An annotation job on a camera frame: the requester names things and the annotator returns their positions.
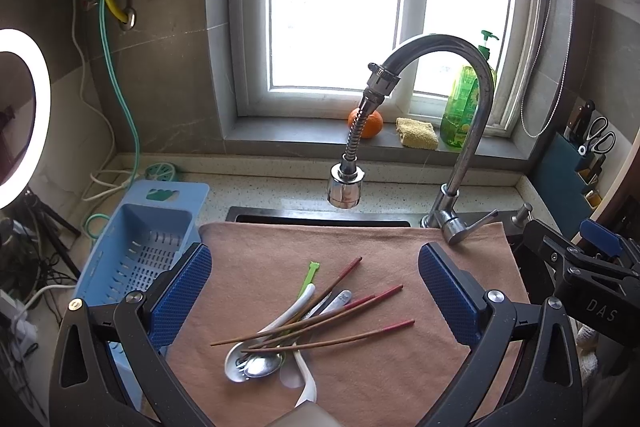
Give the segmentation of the black kitchen sink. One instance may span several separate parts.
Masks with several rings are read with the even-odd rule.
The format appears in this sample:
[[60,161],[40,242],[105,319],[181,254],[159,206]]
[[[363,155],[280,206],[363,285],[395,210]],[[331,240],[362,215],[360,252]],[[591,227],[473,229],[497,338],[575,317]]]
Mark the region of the black kitchen sink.
[[226,222],[337,228],[421,228],[424,214],[366,213],[352,210],[291,210],[232,206]]

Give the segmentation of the green round drain cover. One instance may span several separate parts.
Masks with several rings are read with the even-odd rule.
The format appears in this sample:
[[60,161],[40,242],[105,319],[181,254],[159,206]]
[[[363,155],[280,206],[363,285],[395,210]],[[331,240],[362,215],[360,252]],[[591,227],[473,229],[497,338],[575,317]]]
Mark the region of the green round drain cover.
[[170,162],[156,162],[145,168],[144,179],[149,181],[176,181],[177,168]]

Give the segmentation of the teal knife holder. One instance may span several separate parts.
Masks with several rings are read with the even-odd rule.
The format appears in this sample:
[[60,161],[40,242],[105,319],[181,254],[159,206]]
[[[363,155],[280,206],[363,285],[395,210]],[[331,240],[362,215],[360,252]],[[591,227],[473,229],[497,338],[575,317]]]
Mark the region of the teal knife holder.
[[555,133],[529,177],[567,239],[578,233],[582,221],[590,218],[602,202],[597,190],[599,176],[593,174],[586,179],[584,173],[595,165],[593,153],[580,155],[576,145]]

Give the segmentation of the scissors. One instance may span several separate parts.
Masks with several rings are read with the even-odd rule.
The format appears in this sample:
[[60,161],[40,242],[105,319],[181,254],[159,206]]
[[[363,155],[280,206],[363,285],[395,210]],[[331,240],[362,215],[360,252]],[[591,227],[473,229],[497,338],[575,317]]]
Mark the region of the scissors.
[[609,125],[608,118],[597,117],[590,124],[584,143],[578,147],[578,154],[587,156],[589,153],[599,155],[610,153],[616,144],[616,134],[608,129]]

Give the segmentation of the white ceramic spoon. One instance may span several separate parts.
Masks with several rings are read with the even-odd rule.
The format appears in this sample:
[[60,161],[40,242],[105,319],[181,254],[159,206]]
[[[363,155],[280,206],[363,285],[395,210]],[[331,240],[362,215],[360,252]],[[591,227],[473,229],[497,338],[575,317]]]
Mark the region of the white ceramic spoon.
[[295,403],[296,407],[310,402],[315,403],[318,398],[318,389],[314,375],[304,359],[302,352],[293,351],[292,355],[286,359],[280,369],[280,382],[288,389],[293,389],[297,385],[300,389],[299,397]]

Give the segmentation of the green plastic spoon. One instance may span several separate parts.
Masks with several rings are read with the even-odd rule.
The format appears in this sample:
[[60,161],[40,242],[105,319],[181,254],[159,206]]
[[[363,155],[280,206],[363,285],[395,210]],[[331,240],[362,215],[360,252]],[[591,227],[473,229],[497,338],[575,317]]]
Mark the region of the green plastic spoon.
[[307,286],[314,281],[314,276],[316,275],[319,268],[320,268],[319,262],[315,262],[315,261],[309,262],[307,273],[303,279],[303,284],[302,286],[300,286],[300,291],[298,293],[299,296],[303,295],[304,291],[306,291]]

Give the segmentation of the green dish soap bottle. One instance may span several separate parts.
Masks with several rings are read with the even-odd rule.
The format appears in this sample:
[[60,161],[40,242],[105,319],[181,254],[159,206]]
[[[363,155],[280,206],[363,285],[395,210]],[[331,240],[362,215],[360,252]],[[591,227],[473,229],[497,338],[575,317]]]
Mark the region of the green dish soap bottle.
[[454,82],[440,122],[440,137],[452,148],[461,148],[472,124],[480,85],[472,66],[463,66]]

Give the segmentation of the metal spoon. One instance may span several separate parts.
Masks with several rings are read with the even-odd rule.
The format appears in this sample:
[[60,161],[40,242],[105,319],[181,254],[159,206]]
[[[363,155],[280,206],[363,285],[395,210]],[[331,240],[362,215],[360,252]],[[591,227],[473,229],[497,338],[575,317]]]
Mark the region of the metal spoon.
[[266,355],[251,355],[242,366],[242,373],[248,379],[270,376],[280,369],[284,362],[282,353],[267,353]]

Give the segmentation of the yellow sponge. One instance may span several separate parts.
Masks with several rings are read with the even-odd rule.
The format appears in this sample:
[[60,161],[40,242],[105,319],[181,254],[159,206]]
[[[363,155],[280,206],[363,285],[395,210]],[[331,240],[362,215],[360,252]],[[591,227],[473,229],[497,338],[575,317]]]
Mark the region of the yellow sponge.
[[396,132],[402,146],[415,150],[436,150],[438,136],[430,122],[399,117]]

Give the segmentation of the blue plastic drainer basket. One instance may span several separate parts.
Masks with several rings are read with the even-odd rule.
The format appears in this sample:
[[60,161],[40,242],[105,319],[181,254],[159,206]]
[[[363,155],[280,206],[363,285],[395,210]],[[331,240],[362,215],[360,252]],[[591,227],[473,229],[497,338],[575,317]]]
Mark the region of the blue plastic drainer basket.
[[150,340],[161,355],[212,272],[212,255],[195,224],[208,192],[205,183],[134,182],[92,247],[76,287],[74,296],[90,306],[120,303],[131,291],[148,291],[195,247],[195,259],[152,313]]

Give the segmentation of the pink cloth mat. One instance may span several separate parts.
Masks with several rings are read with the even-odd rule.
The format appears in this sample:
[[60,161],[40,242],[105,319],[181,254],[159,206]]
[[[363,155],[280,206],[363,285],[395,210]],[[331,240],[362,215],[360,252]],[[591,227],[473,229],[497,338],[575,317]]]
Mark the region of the pink cloth mat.
[[233,345],[209,343],[253,334],[294,303],[309,262],[326,289],[355,298],[404,289],[312,336],[305,355],[318,403],[345,426],[413,426],[457,373],[468,350],[454,339],[418,270],[421,247],[436,229],[329,228],[214,222],[201,229],[212,274],[168,350],[168,363],[196,404],[218,426],[265,426],[294,407],[299,393],[280,374],[235,384],[224,375]]

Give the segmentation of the black-handled knife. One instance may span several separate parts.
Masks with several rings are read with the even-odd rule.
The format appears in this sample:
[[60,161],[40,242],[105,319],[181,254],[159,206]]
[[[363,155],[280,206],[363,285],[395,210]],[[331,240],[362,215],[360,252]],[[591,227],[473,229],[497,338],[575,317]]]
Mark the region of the black-handled knife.
[[572,130],[570,130],[570,141],[580,143],[584,139],[585,133],[591,121],[591,116],[596,106],[592,100],[585,101],[578,107]]

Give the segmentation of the orange tangerine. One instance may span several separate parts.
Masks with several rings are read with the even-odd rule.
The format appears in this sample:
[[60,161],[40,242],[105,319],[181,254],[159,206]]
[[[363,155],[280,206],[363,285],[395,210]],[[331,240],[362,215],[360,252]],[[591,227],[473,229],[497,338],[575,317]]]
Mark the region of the orange tangerine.
[[[348,127],[352,127],[358,114],[358,109],[354,108],[348,115],[347,124]],[[363,140],[369,140],[377,136],[384,127],[384,119],[377,110],[367,117],[367,122],[362,130],[361,138]]]

